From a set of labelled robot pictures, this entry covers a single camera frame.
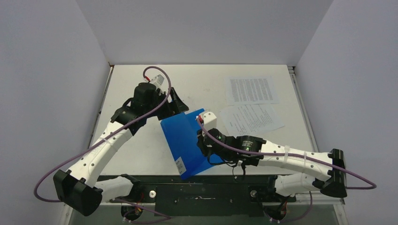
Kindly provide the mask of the blue plastic folder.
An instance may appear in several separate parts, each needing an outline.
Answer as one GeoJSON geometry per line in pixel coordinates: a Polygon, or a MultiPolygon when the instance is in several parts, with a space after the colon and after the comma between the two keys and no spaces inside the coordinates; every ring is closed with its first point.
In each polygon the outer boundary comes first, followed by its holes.
{"type": "Polygon", "coordinates": [[[186,180],[211,167],[207,157],[197,146],[197,131],[200,130],[196,117],[205,110],[180,113],[160,122],[181,179],[186,180]]]}

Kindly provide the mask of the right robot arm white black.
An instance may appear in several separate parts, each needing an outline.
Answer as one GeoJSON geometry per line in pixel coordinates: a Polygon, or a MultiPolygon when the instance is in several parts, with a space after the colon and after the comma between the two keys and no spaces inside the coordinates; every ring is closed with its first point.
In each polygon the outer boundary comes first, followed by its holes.
{"type": "Polygon", "coordinates": [[[266,197],[277,201],[282,196],[320,191],[335,198],[347,197],[344,153],[311,152],[278,145],[254,136],[225,136],[218,129],[197,131],[197,146],[207,159],[221,158],[221,164],[232,167],[273,166],[294,171],[292,175],[277,175],[266,186],[266,197]]]}

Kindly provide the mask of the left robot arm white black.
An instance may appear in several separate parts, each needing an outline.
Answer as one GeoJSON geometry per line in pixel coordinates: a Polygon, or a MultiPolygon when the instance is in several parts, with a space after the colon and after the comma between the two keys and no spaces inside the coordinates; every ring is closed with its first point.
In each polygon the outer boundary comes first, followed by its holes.
{"type": "Polygon", "coordinates": [[[147,118],[162,120],[188,110],[174,88],[163,92],[155,84],[140,83],[133,97],[115,111],[93,149],[67,171],[55,173],[53,181],[58,199],[83,216],[91,215],[101,203],[118,197],[136,201],[140,196],[137,179],[122,174],[99,181],[101,172],[116,152],[146,124],[147,118]]]}

